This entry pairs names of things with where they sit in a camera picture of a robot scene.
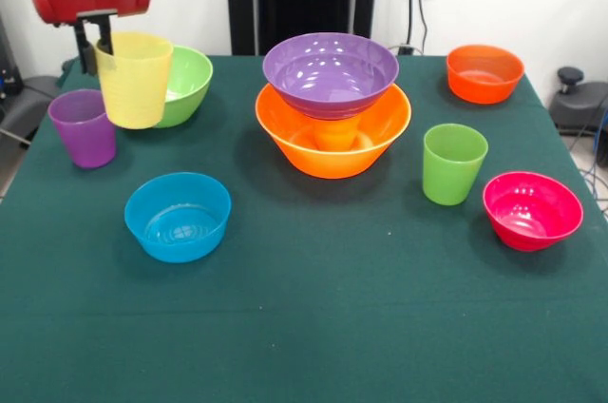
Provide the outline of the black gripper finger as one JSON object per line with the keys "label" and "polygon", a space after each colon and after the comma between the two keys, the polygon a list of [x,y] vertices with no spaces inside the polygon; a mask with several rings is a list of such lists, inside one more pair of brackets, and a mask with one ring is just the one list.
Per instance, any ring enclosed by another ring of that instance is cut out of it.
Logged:
{"label": "black gripper finger", "polygon": [[113,47],[112,47],[112,38],[111,38],[111,25],[110,19],[108,17],[99,17],[97,25],[99,27],[100,32],[100,40],[98,42],[98,47],[100,51],[112,55]]}
{"label": "black gripper finger", "polygon": [[75,39],[82,68],[82,73],[96,76],[97,63],[94,47],[88,42],[84,23],[78,21],[74,26]]}

